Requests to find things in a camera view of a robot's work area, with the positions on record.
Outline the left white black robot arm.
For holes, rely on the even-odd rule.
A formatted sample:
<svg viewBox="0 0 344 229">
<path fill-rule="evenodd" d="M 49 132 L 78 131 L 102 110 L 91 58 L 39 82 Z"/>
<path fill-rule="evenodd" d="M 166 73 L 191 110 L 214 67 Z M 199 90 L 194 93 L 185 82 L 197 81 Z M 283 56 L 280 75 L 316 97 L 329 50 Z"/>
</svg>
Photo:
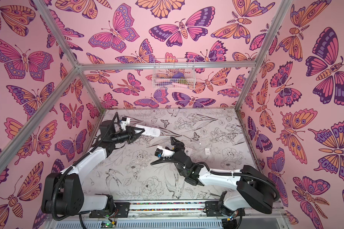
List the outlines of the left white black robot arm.
<svg viewBox="0 0 344 229">
<path fill-rule="evenodd" d="M 112 215 L 116 208 L 113 196 L 85 194 L 82 184 L 88 174 L 117 149 L 117 144 L 131 144 L 145 131 L 143 127 L 123 126 L 120 122 L 102 122 L 100 135 L 88 152 L 68 168 L 46 177 L 41 212 L 56 221 L 94 211 Z"/>
</svg>

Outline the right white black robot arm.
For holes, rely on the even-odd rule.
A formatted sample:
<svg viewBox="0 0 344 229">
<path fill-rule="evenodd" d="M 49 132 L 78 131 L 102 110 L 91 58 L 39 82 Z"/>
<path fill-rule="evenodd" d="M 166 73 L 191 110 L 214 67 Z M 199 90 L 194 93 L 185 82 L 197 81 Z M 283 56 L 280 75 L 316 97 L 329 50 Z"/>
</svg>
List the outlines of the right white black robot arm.
<svg viewBox="0 0 344 229">
<path fill-rule="evenodd" d="M 227 210 L 251 207 L 264 214 L 272 213 L 273 203 L 281 197 L 274 182 L 267 176 L 249 165 L 244 165 L 238 170 L 221 170 L 212 169 L 205 162 L 195 163 L 185 153 L 183 142 L 174 137 L 170 140 L 174 154 L 169 158 L 186 183 L 192 186 L 219 186 L 232 190 L 230 194 L 224 191 L 219 199 L 222 202 L 221 206 Z"/>
</svg>

